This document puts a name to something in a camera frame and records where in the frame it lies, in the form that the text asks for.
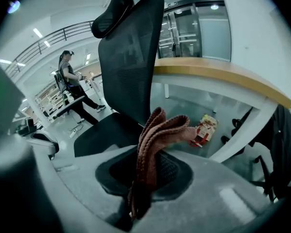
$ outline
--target mesh backrest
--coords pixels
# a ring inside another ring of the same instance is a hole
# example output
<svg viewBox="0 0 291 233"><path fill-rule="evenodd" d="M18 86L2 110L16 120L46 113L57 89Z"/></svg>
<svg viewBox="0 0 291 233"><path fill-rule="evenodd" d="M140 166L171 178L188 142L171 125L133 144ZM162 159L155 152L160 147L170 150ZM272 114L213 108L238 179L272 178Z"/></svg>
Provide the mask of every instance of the mesh backrest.
<svg viewBox="0 0 291 233"><path fill-rule="evenodd" d="M92 33L96 38L103 38L126 17L133 6L133 0L111 0L106 11L92 25Z"/></svg>
<svg viewBox="0 0 291 233"><path fill-rule="evenodd" d="M141 0L98 47L106 102L145 125L164 0Z"/></svg>

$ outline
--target ceiling light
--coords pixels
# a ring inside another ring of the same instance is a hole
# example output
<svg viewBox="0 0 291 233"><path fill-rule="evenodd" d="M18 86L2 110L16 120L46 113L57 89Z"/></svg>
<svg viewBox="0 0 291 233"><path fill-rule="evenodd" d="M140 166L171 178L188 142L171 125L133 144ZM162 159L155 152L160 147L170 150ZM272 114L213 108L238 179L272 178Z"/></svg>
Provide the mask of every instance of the ceiling light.
<svg viewBox="0 0 291 233"><path fill-rule="evenodd" d="M1 63L5 63L5 64L11 64L12 62L11 61L8 61L8 60L0 60Z"/></svg>
<svg viewBox="0 0 291 233"><path fill-rule="evenodd" d="M8 13L14 13L16 10L18 10L20 6L20 2L19 1L15 1L15 2L10 2L10 7L8 8Z"/></svg>
<svg viewBox="0 0 291 233"><path fill-rule="evenodd" d="M40 38L42 38L43 36L41 35L41 33L37 30L37 29L33 29L33 31L37 34L37 36L39 36Z"/></svg>
<svg viewBox="0 0 291 233"><path fill-rule="evenodd" d="M212 10L217 10L217 9L219 9L219 5L218 4L214 4L214 5L211 6L211 9Z"/></svg>
<svg viewBox="0 0 291 233"><path fill-rule="evenodd" d="M45 41L44 44L45 44L48 48L50 47L50 44L49 44L47 41Z"/></svg>

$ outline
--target chair seat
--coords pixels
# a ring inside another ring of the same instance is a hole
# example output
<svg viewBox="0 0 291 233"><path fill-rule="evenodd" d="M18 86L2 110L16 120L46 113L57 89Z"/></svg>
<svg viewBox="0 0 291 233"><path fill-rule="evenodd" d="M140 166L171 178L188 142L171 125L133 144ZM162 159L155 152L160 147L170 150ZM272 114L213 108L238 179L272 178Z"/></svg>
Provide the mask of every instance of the chair seat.
<svg viewBox="0 0 291 233"><path fill-rule="evenodd" d="M75 140L74 155L81 157L101 153L114 144L119 148L137 145L142 129L129 117L113 113Z"/></svg>

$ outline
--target backpack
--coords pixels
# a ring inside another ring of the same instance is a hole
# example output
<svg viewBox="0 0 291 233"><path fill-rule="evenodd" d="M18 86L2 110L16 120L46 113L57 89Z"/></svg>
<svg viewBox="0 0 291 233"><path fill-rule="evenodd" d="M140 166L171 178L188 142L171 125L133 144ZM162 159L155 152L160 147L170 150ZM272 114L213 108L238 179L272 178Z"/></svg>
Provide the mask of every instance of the backpack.
<svg viewBox="0 0 291 233"><path fill-rule="evenodd" d="M59 69L57 71L55 71L55 81L57 83L58 89L60 90L61 93L63 93L64 91L67 91L67 83L66 80L63 78L61 72L60 72L60 66L61 66L62 62L59 65Z"/></svg>

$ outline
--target black pants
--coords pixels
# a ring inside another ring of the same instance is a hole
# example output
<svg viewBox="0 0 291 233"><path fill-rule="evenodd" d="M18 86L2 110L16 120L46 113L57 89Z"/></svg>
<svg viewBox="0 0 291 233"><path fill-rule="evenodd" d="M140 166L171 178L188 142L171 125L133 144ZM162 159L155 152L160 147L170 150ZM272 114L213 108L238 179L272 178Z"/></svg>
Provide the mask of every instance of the black pants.
<svg viewBox="0 0 291 233"><path fill-rule="evenodd" d="M79 97L85 96L85 100L83 101L84 103L86 103L93 109L96 109L98 107L98 104L94 103L91 99L89 99L89 97L86 95L86 93L84 92L80 85L70 87L68 91L71 93L74 99L78 99ZM84 110L82 103L73 106L72 110L78 113L82 118L84 118L89 123L93 125L98 123L98 121L94 117L92 117L92 115L90 115L87 111Z"/></svg>

